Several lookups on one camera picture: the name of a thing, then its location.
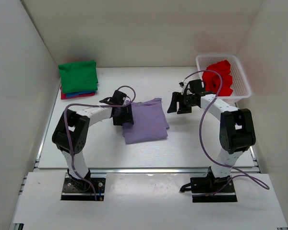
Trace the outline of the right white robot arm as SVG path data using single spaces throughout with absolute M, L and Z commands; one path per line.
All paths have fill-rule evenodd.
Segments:
M 202 117 L 212 114 L 219 121 L 221 151 L 210 167 L 212 176 L 205 181 L 211 192 L 223 186 L 222 178 L 230 176 L 237 159 L 256 142 L 252 114 L 249 109 L 239 109 L 205 90 L 202 80 L 180 82 L 181 92 L 173 92 L 167 113 L 187 114 L 197 106 L 204 109 Z

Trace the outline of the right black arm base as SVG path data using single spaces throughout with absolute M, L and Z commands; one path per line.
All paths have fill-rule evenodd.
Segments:
M 180 188 L 180 193 L 191 192 L 193 203 L 235 203 L 238 201 L 231 176 L 191 177 L 190 182 Z

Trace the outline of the purple t-shirt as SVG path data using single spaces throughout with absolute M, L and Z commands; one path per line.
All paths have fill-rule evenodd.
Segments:
M 132 103 L 133 124 L 123 124 L 126 144 L 164 140 L 168 137 L 167 123 L 162 99 L 154 98 L 146 102 Z

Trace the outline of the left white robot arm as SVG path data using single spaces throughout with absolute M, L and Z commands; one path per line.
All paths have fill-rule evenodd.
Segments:
M 115 126 L 126 123 L 133 125 L 131 103 L 127 94 L 115 90 L 111 97 L 99 101 L 97 105 L 74 103 L 63 111 L 52 135 L 52 142 L 62 152 L 68 165 L 68 174 L 79 190 L 85 191 L 91 184 L 83 156 L 89 128 L 106 119 L 112 119 Z

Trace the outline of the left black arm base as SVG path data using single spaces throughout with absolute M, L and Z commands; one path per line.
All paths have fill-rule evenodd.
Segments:
M 89 183 L 79 179 L 74 180 L 66 173 L 60 199 L 63 201 L 104 201 L 106 178 L 94 177 L 91 174 L 89 179 L 95 191 Z

